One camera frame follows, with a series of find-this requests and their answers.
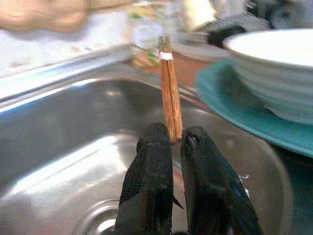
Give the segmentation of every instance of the teal plate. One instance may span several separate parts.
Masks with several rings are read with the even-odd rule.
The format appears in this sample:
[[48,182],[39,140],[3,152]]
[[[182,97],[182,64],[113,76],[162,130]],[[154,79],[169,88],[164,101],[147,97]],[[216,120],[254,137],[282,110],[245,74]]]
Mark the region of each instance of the teal plate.
[[236,77],[231,60],[197,74],[197,91],[217,115],[277,146],[313,158],[313,126],[287,121],[264,108]]

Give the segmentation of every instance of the chopsticks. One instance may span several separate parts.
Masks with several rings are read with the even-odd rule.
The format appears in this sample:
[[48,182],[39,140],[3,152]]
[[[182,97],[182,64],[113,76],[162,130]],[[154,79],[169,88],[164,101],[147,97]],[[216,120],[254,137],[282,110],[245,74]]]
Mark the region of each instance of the chopsticks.
[[169,132],[170,143],[175,145],[182,141],[182,119],[178,82],[175,73],[170,38],[165,42],[159,37],[159,53],[161,64],[161,91],[165,122]]

